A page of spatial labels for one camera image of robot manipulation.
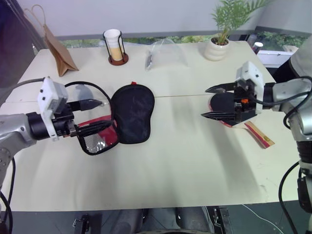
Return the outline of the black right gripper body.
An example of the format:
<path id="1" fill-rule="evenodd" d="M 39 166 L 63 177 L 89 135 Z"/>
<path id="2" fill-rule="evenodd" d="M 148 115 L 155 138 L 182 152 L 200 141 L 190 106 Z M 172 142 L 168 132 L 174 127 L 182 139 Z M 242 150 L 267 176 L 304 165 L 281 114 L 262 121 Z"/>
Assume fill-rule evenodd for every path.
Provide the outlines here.
<path id="1" fill-rule="evenodd" d="M 234 122 L 240 124 L 256 116 L 255 85 L 251 81 L 234 82 Z"/>

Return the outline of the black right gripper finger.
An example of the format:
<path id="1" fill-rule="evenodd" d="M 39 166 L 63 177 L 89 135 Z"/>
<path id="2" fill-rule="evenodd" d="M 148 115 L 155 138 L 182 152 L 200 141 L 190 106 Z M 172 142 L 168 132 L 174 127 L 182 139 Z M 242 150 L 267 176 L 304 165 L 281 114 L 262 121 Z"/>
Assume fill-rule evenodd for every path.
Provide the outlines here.
<path id="1" fill-rule="evenodd" d="M 235 113 L 228 113 L 228 112 L 212 111 L 212 112 L 203 113 L 201 114 L 201 116 L 205 118 L 213 119 L 213 120 L 218 120 L 218 121 L 226 121 L 226 120 L 235 121 L 236 120 Z"/>
<path id="2" fill-rule="evenodd" d="M 219 94 L 219 93 L 225 93 L 227 91 L 233 91 L 234 90 L 235 83 L 223 83 L 219 85 L 212 86 L 205 90 L 206 93 L 213 93 L 213 94 Z"/>

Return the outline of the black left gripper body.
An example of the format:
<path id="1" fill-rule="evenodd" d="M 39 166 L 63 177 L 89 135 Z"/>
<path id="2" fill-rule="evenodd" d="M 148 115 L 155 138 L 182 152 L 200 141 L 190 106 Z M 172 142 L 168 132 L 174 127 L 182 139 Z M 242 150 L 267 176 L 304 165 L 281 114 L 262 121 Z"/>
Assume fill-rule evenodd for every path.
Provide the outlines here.
<path id="1" fill-rule="evenodd" d="M 77 135 L 76 126 L 74 123 L 74 111 L 78 110 L 78 101 L 61 103 L 54 112 L 52 123 L 57 136 L 75 137 Z"/>

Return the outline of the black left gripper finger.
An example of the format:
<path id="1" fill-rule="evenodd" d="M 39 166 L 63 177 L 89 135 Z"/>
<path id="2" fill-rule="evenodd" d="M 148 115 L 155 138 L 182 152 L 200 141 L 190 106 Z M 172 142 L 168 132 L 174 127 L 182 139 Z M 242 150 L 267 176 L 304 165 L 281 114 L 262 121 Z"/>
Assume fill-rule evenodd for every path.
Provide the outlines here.
<path id="1" fill-rule="evenodd" d="M 84 99 L 73 102 L 68 102 L 67 105 L 70 107 L 71 111 L 86 111 L 92 110 L 98 106 L 102 105 L 102 101 L 96 99 Z"/>
<path id="2" fill-rule="evenodd" d="M 87 137 L 90 135 L 97 134 L 110 126 L 109 121 L 96 121 L 89 123 L 84 126 L 75 125 L 76 136 L 78 137 Z"/>

